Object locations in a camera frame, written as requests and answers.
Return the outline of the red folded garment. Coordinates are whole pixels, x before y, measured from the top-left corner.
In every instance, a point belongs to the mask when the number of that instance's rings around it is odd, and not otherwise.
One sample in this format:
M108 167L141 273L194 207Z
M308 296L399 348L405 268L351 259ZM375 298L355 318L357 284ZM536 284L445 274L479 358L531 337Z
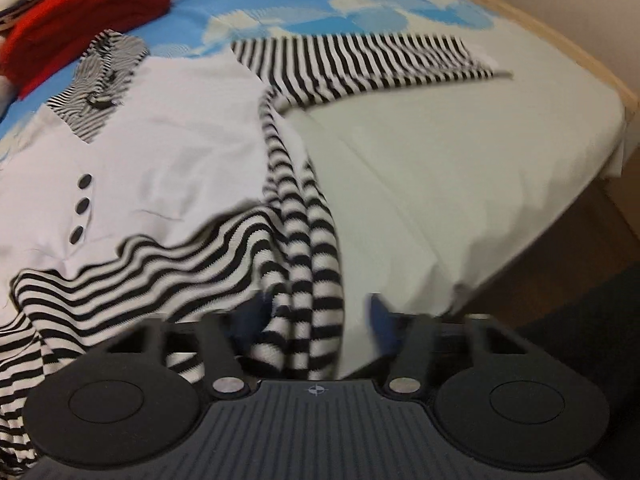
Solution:
M1 73L23 99L76 60L104 30L128 32L166 14L170 0L42 0L10 29Z

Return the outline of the blue white patterned bedspread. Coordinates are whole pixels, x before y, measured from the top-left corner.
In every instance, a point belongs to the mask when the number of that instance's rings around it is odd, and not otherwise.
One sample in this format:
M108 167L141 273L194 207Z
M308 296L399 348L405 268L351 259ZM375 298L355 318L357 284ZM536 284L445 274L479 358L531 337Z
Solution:
M451 0L236 0L137 36L170 0L46 0L1 97L74 73L1 151L1 402L146 320L217 313L253 376L374 357L367 296L458 312L600 174L616 89Z

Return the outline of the black white striped sweater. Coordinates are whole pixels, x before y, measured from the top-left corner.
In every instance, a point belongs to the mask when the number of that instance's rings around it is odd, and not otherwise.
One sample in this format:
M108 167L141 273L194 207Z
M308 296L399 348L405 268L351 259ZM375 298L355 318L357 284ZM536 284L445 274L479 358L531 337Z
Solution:
M326 379L344 326L334 221L290 107L488 79L454 36L235 41L157 58L108 30L1 164L1 474L31 467L44 378L150 315L190 322L259 297L247 359Z

